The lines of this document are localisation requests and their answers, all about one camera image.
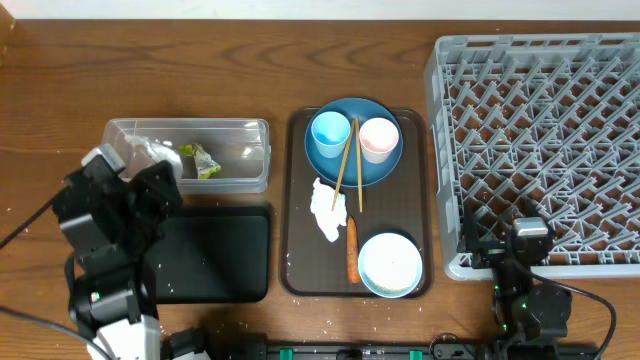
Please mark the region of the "large white tissue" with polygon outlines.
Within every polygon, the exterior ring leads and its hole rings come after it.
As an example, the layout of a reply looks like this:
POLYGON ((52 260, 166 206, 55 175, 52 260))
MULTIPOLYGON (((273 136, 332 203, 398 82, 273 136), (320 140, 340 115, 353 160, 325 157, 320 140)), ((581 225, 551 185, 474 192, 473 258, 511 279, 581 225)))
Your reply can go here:
POLYGON ((340 193, 334 199, 335 189, 323 184, 320 178, 313 182, 310 211, 325 238, 333 243, 339 238, 339 227, 347 226, 346 196, 340 193))

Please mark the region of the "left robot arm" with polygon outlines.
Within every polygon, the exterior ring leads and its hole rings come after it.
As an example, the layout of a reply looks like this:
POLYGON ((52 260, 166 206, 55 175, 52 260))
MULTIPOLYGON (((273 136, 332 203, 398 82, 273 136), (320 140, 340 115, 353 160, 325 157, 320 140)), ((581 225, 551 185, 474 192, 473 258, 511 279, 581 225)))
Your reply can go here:
POLYGON ((155 275, 144 260, 182 205, 172 167, 161 161, 128 182, 120 171, 95 157, 53 198, 73 248, 64 266, 70 317, 94 359, 206 359, 200 328, 162 338, 155 275))

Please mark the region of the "green orange snack wrapper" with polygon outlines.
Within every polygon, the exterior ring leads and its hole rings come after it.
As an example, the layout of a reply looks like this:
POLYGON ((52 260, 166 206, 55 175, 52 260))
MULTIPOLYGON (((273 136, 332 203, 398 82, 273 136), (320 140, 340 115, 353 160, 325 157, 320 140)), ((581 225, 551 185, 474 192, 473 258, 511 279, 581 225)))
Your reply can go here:
POLYGON ((221 165, 217 163, 199 143, 180 145, 179 153, 191 157, 194 160, 197 175, 200 180, 208 179, 211 175, 221 170, 221 165))

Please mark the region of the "orange carrot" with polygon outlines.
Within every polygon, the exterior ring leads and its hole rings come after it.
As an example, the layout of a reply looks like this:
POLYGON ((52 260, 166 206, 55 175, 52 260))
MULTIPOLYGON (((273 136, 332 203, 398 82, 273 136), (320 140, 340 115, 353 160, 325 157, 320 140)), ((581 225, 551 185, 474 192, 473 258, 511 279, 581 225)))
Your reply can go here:
POLYGON ((346 241, 346 266, 347 276, 351 284, 360 282, 358 270, 358 234, 354 218, 350 216, 347 221, 347 241, 346 241))

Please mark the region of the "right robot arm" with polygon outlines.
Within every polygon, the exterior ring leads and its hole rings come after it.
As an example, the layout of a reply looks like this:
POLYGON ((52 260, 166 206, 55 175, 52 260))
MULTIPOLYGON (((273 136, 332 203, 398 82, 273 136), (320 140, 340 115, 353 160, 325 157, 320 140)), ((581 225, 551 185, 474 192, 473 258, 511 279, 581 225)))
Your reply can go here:
POLYGON ((471 254, 474 269, 489 268, 495 281, 493 311, 504 333, 477 350, 477 359, 558 359, 557 340, 568 334, 572 296, 535 282, 531 267, 549 254, 555 231, 528 205, 501 240, 482 240, 479 222, 464 207, 459 248, 471 254))

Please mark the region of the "small white tissue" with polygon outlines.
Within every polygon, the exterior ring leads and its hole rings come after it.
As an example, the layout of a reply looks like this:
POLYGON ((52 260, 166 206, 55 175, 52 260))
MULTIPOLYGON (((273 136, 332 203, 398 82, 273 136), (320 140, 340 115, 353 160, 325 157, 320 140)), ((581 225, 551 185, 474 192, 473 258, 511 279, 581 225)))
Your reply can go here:
POLYGON ((176 180, 182 178, 184 165, 176 150, 144 136, 126 135, 125 141, 131 146, 131 156, 123 175, 124 178, 133 178, 141 170, 162 161, 170 163, 176 180))

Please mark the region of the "white bowl blue rim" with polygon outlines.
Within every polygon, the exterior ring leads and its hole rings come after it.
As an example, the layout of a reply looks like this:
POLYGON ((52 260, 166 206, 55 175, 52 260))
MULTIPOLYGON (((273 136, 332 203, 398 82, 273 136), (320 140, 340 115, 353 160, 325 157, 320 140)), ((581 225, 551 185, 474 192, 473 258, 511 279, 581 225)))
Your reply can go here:
POLYGON ((368 239, 358 256, 363 284, 374 294, 396 299, 411 293, 423 274, 423 262, 414 243, 397 233, 379 233, 368 239))

